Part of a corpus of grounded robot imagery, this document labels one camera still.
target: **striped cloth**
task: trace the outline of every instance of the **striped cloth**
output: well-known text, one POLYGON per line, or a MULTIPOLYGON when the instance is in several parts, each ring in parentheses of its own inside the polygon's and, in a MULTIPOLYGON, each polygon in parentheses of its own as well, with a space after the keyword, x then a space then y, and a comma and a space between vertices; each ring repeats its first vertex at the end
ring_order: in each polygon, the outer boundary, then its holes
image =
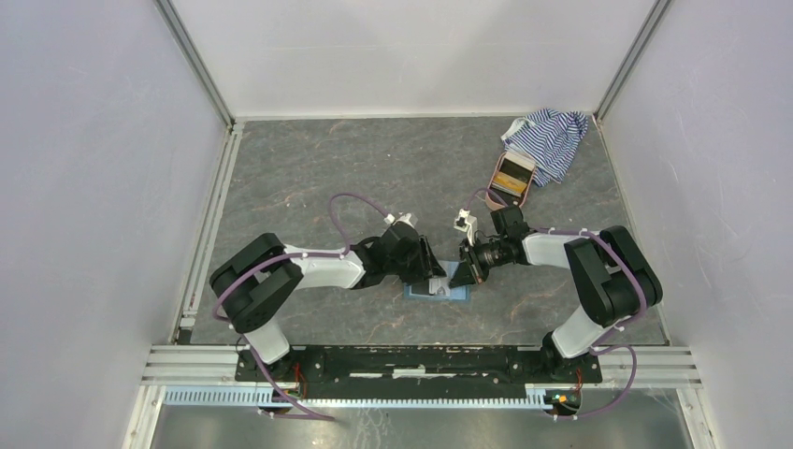
POLYGON ((565 179, 588 122, 581 112, 540 109, 515 119, 501 136, 505 152, 527 155, 537 162, 534 182, 543 186, 565 179))

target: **floor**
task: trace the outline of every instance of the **floor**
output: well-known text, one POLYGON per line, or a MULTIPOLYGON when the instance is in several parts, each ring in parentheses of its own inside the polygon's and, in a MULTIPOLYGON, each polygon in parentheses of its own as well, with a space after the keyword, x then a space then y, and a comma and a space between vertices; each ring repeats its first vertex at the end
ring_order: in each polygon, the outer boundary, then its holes
MULTIPOLYGON (((591 407, 613 393, 586 390, 591 407)), ((600 416, 554 425, 534 410, 321 409, 337 422, 271 420, 240 407, 165 406, 155 448, 586 448, 693 447, 674 390, 633 390, 600 416)))
MULTIPOLYGON (((412 212, 438 259, 456 260, 464 237, 452 229, 470 193, 484 186, 502 151, 507 117, 310 120, 246 123, 209 272, 264 232, 295 246, 330 249, 341 239, 327 215, 337 192, 370 196, 393 212, 412 212)), ((483 201, 472 207, 493 232, 483 201)), ((534 226, 600 229, 627 225, 625 205, 595 126, 561 184, 532 186, 523 206, 534 226)), ((379 236, 367 205, 342 199, 340 220, 353 238, 379 236)), ((193 343, 233 343, 211 319, 206 286, 193 343)), ((468 303, 404 299, 396 278, 350 291, 295 292, 277 318, 292 344, 482 343, 537 345, 578 306, 570 274, 559 268, 505 266, 473 287, 468 303)), ((656 310, 615 341, 663 344, 656 310)))

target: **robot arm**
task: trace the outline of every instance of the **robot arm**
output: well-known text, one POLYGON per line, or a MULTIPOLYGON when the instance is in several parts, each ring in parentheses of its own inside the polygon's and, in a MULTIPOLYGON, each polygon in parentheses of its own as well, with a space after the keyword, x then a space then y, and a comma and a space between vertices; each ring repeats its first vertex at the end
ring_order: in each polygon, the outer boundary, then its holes
MULTIPOLYGON (((470 224, 476 223, 471 218, 461 210, 454 227, 469 231, 470 224)), ((467 232, 460 243, 460 267, 450 286, 485 282, 491 268, 508 263, 569 269, 581 306, 543 340, 542 349, 550 359, 564 363, 585 354, 609 329, 639 310, 639 297, 626 273, 591 239, 538 232, 524 222, 516 206, 495 210, 491 218, 497 236, 482 241, 467 232)), ((637 279, 647 307, 660 302, 661 284, 627 230, 613 226, 599 236, 637 279)))
POLYGON ((387 275, 404 283, 446 276, 425 236, 414 229, 410 214, 394 221, 380 237, 371 237, 343 249, 308 250, 281 243, 275 234, 263 234, 215 270, 209 284, 220 297, 234 282, 256 266, 281 257, 262 272, 264 279, 250 277, 223 302, 231 326, 243 334, 267 363, 289 352, 289 342, 273 319, 295 290, 334 286, 348 289, 377 285, 387 275), (294 254, 294 257, 283 257, 294 254))

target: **black mounting plate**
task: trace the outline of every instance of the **black mounting plate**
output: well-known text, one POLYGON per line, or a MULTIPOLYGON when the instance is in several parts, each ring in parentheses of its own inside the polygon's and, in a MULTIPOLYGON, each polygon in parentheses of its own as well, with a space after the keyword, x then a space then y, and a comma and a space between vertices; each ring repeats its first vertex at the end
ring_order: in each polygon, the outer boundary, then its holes
MULTIPOLYGON (((584 383, 603 381, 592 355, 552 374, 539 350, 520 346, 293 346, 269 369, 293 382, 297 364, 309 398, 525 398, 526 384, 575 384, 576 367, 584 383), (416 377, 416 369, 448 376, 416 377)), ((250 351, 239 353, 235 380, 267 381, 250 351)))

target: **white wall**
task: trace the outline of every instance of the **white wall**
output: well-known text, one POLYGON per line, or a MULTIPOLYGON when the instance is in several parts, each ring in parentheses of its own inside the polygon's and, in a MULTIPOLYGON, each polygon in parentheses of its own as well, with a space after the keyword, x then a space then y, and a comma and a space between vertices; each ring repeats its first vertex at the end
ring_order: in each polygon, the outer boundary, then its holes
POLYGON ((727 448, 788 447, 793 4, 675 2, 605 136, 727 448))
POLYGON ((119 447, 223 126, 152 1, 0 6, 0 446, 119 447))
POLYGON ((174 0, 238 116, 594 110, 653 0, 174 0))

